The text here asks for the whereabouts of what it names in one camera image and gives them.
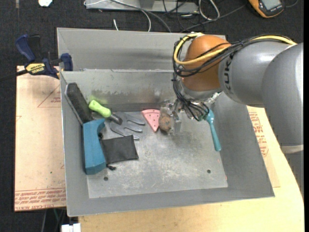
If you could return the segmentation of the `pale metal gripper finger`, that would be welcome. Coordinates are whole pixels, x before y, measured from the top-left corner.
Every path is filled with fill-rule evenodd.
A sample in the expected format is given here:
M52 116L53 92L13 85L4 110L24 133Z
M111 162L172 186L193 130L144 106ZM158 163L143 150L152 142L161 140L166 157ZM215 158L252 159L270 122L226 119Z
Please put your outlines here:
M173 102L164 101L160 104L160 114L162 116L171 116L173 111Z
M173 134L179 134L181 131L181 124L182 120L181 119L174 119L173 120Z

